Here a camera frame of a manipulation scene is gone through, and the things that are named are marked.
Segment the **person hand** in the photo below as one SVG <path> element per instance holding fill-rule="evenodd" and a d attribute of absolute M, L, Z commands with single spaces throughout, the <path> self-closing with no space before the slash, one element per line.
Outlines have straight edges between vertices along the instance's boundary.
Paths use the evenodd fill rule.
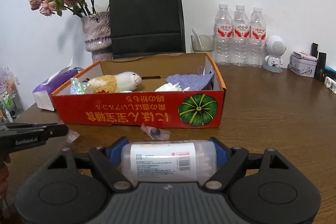
<path fill-rule="evenodd" d="M 6 154 L 3 161 L 3 165 L 0 168 L 0 199 L 3 199 L 7 196 L 7 191 L 9 188 L 9 169 L 7 164 L 11 163 L 9 154 Z"/>

